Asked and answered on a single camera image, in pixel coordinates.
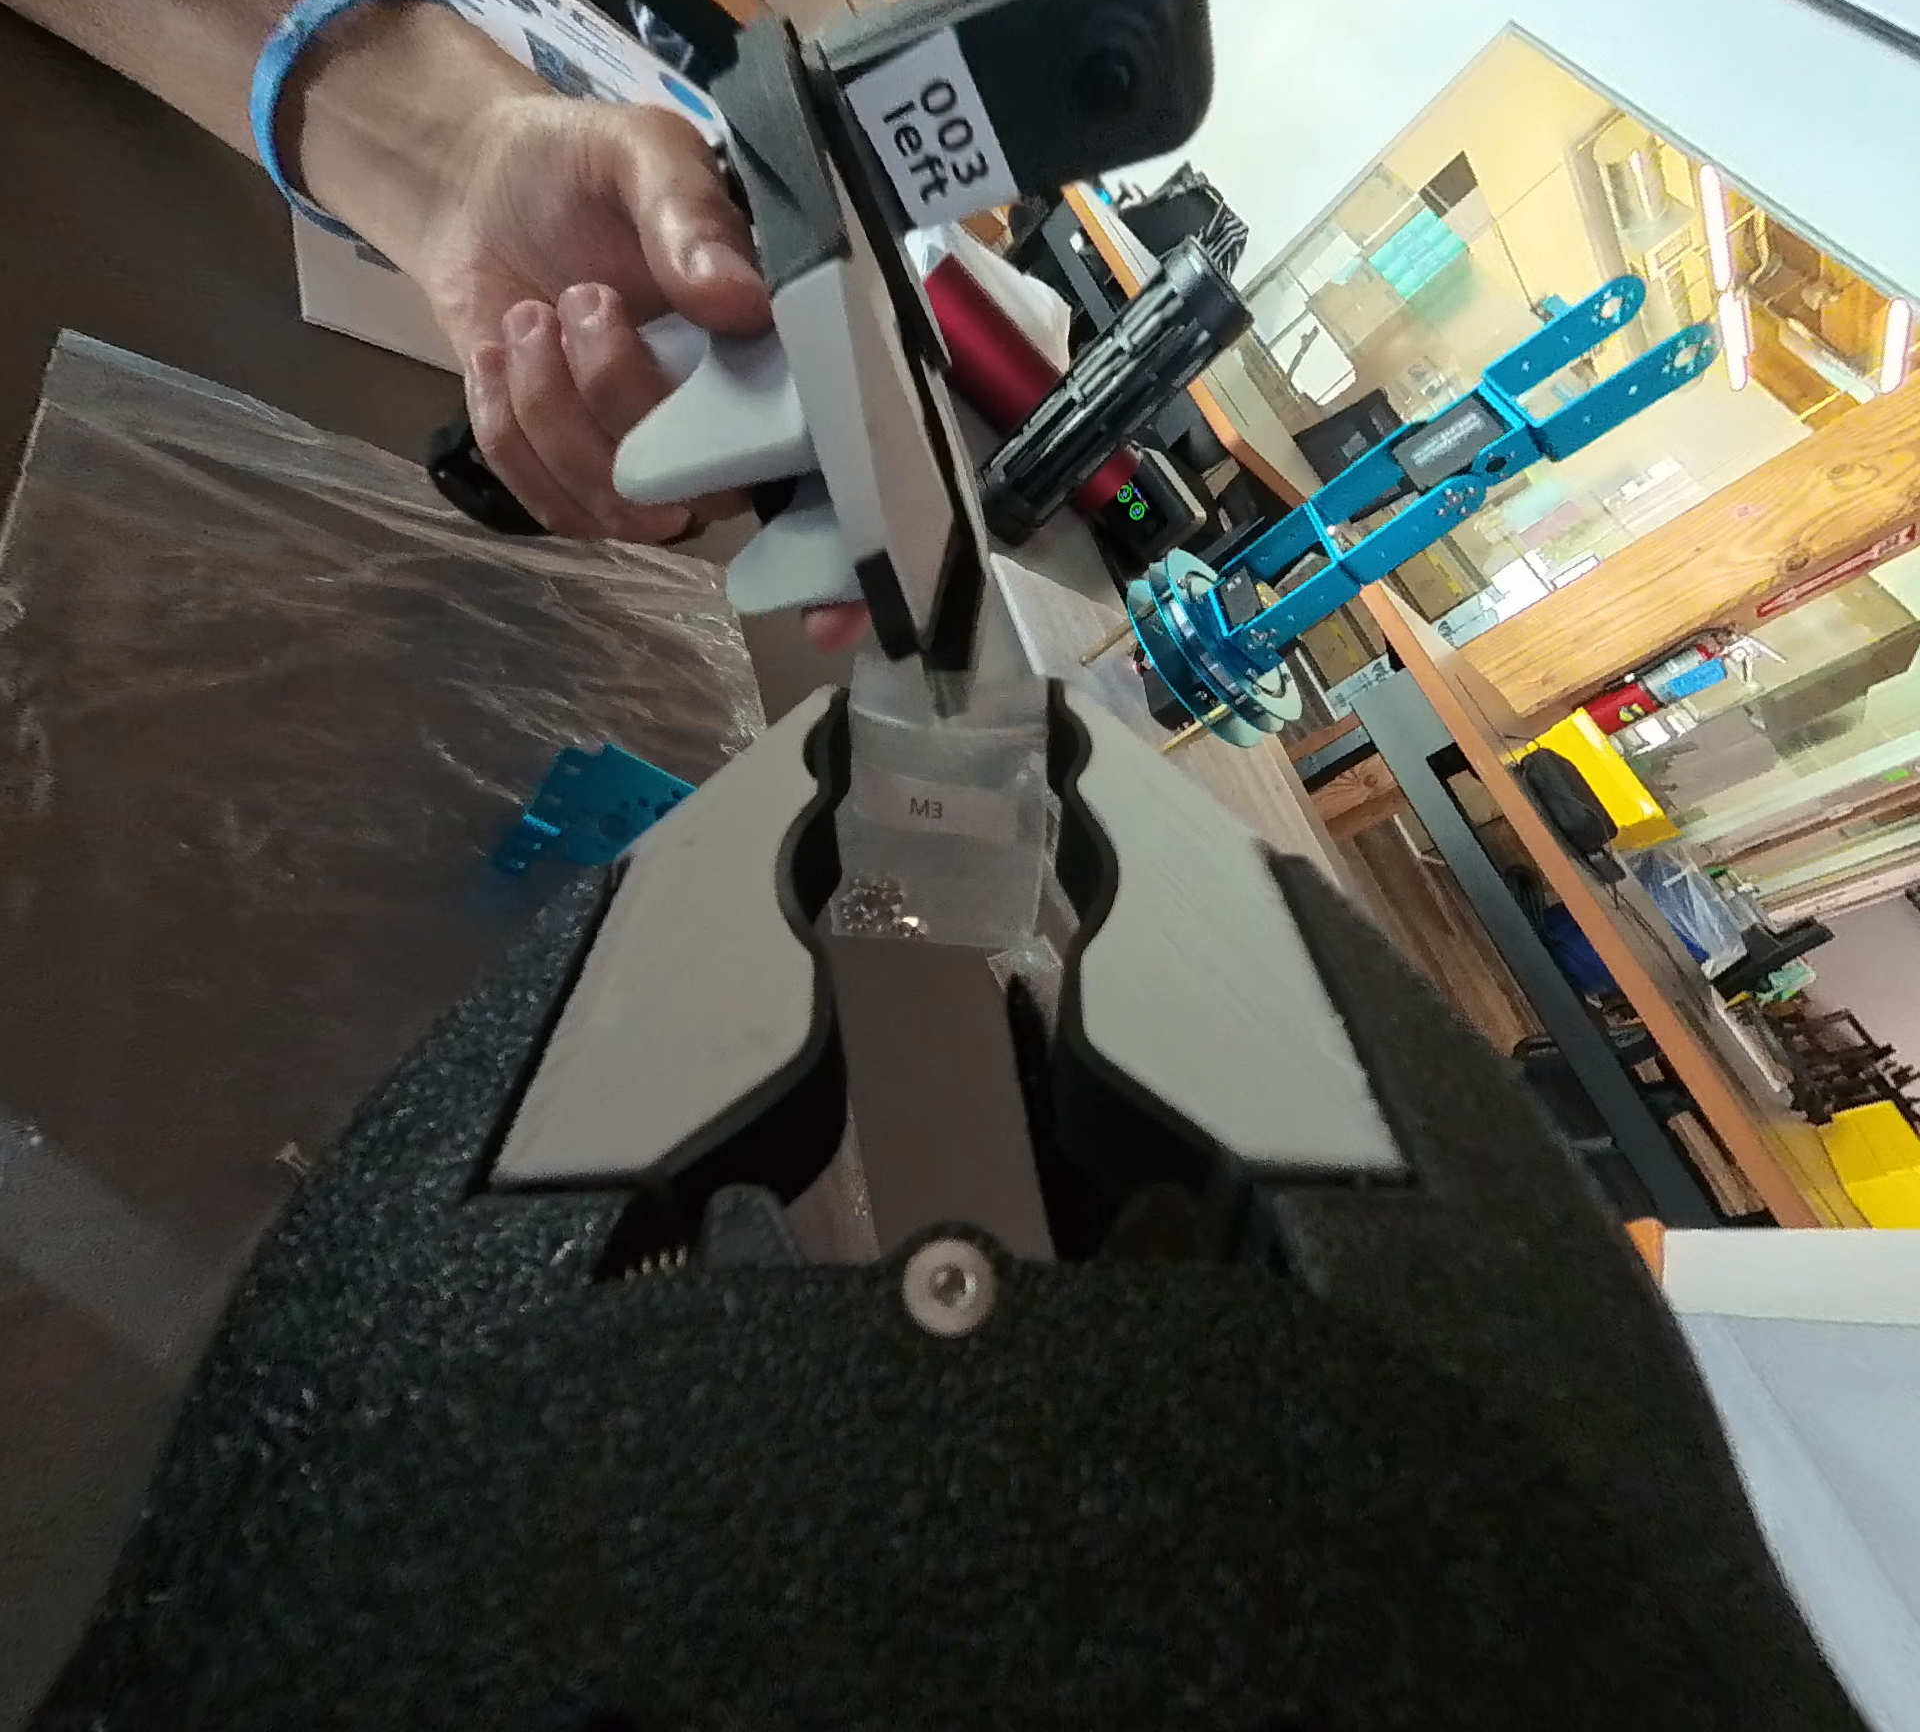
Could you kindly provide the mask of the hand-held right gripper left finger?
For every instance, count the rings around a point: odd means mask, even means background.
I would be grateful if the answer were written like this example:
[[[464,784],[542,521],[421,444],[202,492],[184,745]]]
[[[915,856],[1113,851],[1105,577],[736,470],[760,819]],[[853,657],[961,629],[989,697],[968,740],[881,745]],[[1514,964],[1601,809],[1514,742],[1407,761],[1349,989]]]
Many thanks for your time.
[[[847,1134],[815,922],[838,885],[847,694],[815,693],[638,839],[495,1192],[804,1192]]]

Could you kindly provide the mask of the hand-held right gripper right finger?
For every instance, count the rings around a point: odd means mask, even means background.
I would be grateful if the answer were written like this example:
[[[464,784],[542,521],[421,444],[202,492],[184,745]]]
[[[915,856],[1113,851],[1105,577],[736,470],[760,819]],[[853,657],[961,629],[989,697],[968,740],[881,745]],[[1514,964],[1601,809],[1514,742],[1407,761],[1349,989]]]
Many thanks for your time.
[[[1407,1183],[1284,874],[1232,808],[1079,690],[1048,686],[1076,929],[1051,1127],[1092,1183]]]

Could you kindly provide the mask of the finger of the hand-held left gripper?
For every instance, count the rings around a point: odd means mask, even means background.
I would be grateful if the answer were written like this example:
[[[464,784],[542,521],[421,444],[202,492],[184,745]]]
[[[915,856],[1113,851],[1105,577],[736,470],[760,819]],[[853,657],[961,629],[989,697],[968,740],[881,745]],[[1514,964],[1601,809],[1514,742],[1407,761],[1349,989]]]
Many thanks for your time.
[[[874,251],[853,244],[791,279],[773,319],[881,653],[978,673],[985,555],[961,448]]]

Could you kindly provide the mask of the blue metal bracket large holes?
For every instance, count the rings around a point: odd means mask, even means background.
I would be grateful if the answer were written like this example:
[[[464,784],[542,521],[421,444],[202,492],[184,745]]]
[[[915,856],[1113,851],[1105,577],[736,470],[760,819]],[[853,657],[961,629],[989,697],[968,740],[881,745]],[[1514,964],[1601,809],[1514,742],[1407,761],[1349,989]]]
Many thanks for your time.
[[[504,878],[521,878],[542,861],[610,865],[693,792],[694,784],[613,742],[561,747],[495,842],[489,865]]]

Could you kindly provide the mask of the small clear nut bag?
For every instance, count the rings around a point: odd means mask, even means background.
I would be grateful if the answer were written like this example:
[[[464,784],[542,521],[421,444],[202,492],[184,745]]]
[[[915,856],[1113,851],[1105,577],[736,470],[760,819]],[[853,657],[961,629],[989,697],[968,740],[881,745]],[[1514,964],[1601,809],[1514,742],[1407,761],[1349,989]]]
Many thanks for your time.
[[[847,885],[878,885],[939,946],[1027,946],[1041,929],[1051,805],[1044,683],[864,657],[847,723]]]

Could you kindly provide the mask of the large clear plastic bag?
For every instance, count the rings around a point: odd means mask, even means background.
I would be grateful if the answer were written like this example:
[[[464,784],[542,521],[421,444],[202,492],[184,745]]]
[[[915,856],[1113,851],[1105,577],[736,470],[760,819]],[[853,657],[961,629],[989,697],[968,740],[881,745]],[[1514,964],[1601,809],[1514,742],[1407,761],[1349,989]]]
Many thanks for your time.
[[[541,545],[64,328],[3,517],[3,1284],[192,1367],[288,1149],[541,915],[492,856],[572,745],[764,723],[717,572]]]

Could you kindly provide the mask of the dark grey desk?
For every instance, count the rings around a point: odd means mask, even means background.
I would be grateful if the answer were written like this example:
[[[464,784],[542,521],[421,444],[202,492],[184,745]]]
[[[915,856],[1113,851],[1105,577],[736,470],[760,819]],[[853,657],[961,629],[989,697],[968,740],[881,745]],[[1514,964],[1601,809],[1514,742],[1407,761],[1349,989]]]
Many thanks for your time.
[[[294,222],[244,160],[3,18],[3,515],[64,328],[414,468],[454,411],[445,373],[298,319]],[[140,1477],[202,1343],[161,1379],[3,1284],[3,1478]]]

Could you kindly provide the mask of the person's left hand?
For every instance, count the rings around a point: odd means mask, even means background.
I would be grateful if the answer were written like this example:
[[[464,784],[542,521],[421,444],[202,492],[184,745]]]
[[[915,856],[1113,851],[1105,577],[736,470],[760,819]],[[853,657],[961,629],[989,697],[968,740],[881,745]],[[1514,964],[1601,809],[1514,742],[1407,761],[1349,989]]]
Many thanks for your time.
[[[613,484],[669,397],[644,324],[773,326],[749,222],[683,119],[507,73],[450,113],[424,94],[323,105],[313,81],[277,133],[305,195],[419,285],[461,358],[469,501],[576,542],[680,542],[749,513],[739,489],[638,506]]]

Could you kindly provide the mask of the red metal cylinder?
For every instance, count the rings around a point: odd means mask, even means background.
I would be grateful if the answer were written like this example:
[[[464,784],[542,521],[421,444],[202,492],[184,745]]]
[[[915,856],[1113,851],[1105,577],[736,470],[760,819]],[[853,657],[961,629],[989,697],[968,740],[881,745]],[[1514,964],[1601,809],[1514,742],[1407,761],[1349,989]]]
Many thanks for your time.
[[[961,260],[946,257],[927,271],[925,298],[949,352],[950,389],[1002,434],[1019,430],[1060,386],[1062,369]]]

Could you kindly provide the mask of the open instruction manual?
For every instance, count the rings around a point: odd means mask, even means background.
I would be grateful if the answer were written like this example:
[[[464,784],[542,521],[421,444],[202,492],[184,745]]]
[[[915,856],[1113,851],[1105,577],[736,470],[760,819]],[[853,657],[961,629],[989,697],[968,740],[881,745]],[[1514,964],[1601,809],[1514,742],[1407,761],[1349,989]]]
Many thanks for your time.
[[[689,122],[711,150],[725,126],[717,105],[589,0],[448,0],[517,64],[558,94],[622,106],[658,106]],[[358,240],[294,219],[301,321],[393,352],[429,369],[459,372],[419,288]]]

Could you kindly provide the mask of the black patterned cylinder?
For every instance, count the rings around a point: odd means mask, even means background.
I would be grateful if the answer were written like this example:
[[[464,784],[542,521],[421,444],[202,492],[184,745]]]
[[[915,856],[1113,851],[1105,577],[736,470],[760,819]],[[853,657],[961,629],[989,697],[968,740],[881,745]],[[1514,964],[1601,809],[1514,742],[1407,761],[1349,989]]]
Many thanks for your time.
[[[1024,545],[1248,326],[1230,267],[1182,240],[978,473],[988,532]]]

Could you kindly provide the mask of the black device green lights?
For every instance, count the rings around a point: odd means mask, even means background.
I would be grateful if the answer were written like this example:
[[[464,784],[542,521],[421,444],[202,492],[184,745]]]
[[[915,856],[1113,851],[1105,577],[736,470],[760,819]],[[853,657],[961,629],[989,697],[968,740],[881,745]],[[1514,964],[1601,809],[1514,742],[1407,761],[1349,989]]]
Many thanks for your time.
[[[1113,477],[1117,489],[1093,515],[1093,529],[1117,565],[1143,572],[1211,525],[1202,499],[1157,448],[1119,448],[1102,477]]]

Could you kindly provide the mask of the wooden workbench black legs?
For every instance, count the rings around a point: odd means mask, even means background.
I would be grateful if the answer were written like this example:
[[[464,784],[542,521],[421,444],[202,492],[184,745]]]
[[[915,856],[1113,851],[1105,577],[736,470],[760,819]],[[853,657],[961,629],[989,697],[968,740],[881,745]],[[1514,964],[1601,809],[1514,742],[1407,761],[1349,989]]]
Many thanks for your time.
[[[1598,1159],[1627,1217],[1864,1225],[1820,1131],[1644,885],[1606,878],[1559,836],[1483,674],[1386,586],[1363,594],[1358,625],[1384,657],[1358,677],[1348,716],[1290,747],[1294,767],[1331,832],[1421,825],[1429,836],[1464,929],[1462,955],[1436,934],[1422,951],[1464,1006],[1478,1006],[1477,953],[1498,953],[1533,1026],[1502,1030],[1495,1047],[1542,1076],[1550,1113]]]

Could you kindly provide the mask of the black backpack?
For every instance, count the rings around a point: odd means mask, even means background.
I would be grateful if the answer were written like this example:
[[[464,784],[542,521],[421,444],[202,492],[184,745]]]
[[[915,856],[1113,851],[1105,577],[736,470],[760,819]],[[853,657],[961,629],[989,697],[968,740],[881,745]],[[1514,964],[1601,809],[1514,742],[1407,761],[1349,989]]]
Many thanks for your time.
[[[1590,857],[1611,850],[1620,825],[1577,761],[1538,745],[1516,760],[1514,777],[1571,856]]]

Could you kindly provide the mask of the yellow storage bin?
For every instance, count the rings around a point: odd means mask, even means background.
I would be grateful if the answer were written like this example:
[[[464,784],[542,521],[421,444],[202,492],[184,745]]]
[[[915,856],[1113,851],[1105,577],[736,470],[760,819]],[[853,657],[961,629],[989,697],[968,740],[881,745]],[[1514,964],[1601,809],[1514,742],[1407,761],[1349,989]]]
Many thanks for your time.
[[[1516,760],[1538,745],[1556,747],[1567,760],[1577,761],[1584,777],[1606,802],[1608,813],[1618,819],[1620,836],[1606,851],[1650,851],[1682,839],[1682,830],[1654,798],[1643,777],[1636,777],[1611,736],[1602,736],[1584,712],[1571,712],[1571,716],[1559,721],[1547,735],[1525,745]]]

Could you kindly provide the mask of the red fire extinguisher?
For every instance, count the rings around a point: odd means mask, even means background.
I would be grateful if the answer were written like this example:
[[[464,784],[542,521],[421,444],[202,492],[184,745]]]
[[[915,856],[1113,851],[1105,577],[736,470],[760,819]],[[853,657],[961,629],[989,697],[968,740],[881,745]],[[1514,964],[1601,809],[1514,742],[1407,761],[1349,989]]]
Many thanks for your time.
[[[1618,736],[1649,716],[1678,705],[1696,693],[1710,693],[1727,683],[1729,664],[1712,645],[1688,645],[1654,664],[1630,673],[1615,686],[1601,690],[1584,702],[1584,714],[1602,736]]]

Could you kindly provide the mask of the blue wristband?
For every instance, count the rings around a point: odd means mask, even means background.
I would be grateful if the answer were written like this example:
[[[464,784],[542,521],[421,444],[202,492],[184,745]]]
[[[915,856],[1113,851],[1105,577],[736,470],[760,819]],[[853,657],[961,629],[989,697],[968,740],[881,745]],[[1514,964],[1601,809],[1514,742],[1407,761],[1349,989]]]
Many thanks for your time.
[[[296,184],[296,168],[288,163],[281,151],[278,122],[281,111],[289,102],[301,61],[306,60],[306,54],[319,51],[319,42],[330,29],[348,21],[351,15],[399,4],[429,4],[445,12],[455,12],[454,0],[298,0],[288,8],[288,15],[278,18],[253,64],[247,123],[261,171],[271,178],[288,208],[294,208],[319,230],[346,240],[348,244],[361,244],[361,234],[339,217],[332,217],[319,203],[313,203]]]

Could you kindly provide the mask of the orange white cardboard box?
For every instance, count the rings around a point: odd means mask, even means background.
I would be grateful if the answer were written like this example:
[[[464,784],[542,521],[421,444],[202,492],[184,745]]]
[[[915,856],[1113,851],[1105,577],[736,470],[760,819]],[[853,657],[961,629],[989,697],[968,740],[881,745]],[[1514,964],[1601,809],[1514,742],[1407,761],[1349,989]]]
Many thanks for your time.
[[[1917,1231],[1630,1235],[1747,1498],[1873,1730],[1917,1726]]]

